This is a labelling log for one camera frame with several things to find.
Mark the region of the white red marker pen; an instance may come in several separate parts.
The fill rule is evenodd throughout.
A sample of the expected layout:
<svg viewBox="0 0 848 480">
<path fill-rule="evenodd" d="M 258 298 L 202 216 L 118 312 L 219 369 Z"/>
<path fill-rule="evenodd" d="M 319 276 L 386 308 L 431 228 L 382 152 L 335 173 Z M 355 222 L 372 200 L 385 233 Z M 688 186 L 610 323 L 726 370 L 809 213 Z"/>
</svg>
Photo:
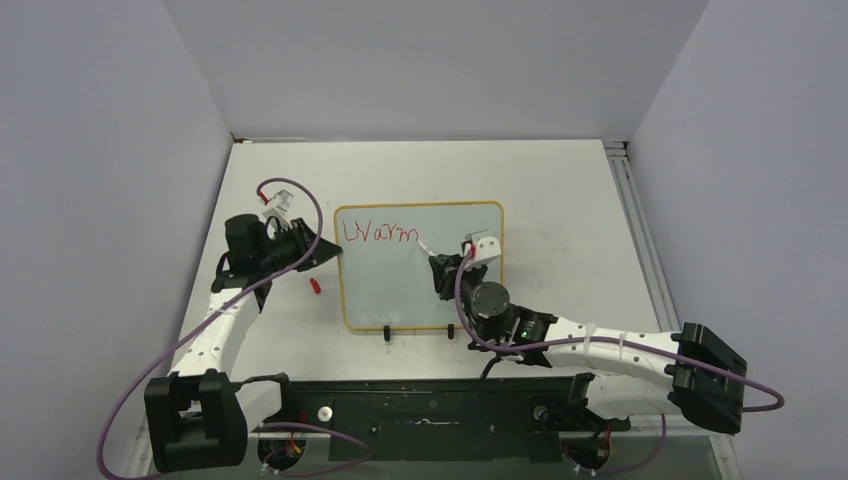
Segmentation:
<svg viewBox="0 0 848 480">
<path fill-rule="evenodd" d="M 422 251 L 423 251 L 423 252 L 424 252 L 424 253 L 425 253 L 428 257 L 436 257 L 436 256 L 437 256 L 437 254 L 436 254 L 433 250 L 431 250 L 431 249 L 430 249 L 427 245 L 425 245 L 422 241 L 417 240 L 417 241 L 416 241 L 416 243 L 417 243 L 417 245 L 420 247 L 420 249 L 421 249 L 421 250 L 422 250 Z"/>
</svg>

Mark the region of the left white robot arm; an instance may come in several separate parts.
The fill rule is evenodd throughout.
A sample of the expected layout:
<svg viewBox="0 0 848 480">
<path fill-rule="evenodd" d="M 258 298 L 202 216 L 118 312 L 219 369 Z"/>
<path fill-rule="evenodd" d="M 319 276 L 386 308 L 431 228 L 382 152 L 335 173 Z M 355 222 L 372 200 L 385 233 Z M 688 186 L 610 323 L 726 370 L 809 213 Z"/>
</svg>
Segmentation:
<svg viewBox="0 0 848 480">
<path fill-rule="evenodd" d="M 160 473 L 239 465 L 249 432 L 262 421 L 290 428 L 296 400 L 275 385 L 243 395 L 229 375 L 246 334 L 262 312 L 272 275 L 308 271 L 340 256 L 341 246 L 316 234 L 303 219 L 278 220 L 273 232 L 255 214 L 225 222 L 227 251 L 220 257 L 207 309 L 208 326 L 193 338 L 165 377 L 144 390 L 153 463 Z"/>
</svg>

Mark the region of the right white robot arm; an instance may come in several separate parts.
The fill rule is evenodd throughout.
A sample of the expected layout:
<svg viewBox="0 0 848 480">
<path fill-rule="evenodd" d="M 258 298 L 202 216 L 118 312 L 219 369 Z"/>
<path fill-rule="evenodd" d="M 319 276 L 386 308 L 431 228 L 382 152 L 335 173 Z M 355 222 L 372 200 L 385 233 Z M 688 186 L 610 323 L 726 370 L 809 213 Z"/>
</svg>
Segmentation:
<svg viewBox="0 0 848 480">
<path fill-rule="evenodd" d="M 575 368 L 589 375 L 565 402 L 569 421 L 681 415 L 721 434 L 741 430 L 746 361 L 709 328 L 685 323 L 654 333 L 598 328 L 511 302 L 485 280 L 486 267 L 461 271 L 460 255 L 428 259 L 438 297 L 453 302 L 471 349 L 520 365 Z"/>
</svg>

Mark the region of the yellow-framed whiteboard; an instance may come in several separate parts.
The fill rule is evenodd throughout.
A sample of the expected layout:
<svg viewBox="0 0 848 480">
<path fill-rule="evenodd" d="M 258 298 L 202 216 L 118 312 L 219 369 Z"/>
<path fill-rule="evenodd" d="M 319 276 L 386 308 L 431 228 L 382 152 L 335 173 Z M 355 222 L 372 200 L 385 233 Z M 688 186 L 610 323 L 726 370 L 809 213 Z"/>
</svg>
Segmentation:
<svg viewBox="0 0 848 480">
<path fill-rule="evenodd" d="M 334 214 L 343 320 L 352 330 L 461 327 L 452 302 L 434 291 L 428 256 L 460 254 L 469 233 L 492 230 L 504 244 L 496 201 L 346 205 Z"/>
</svg>

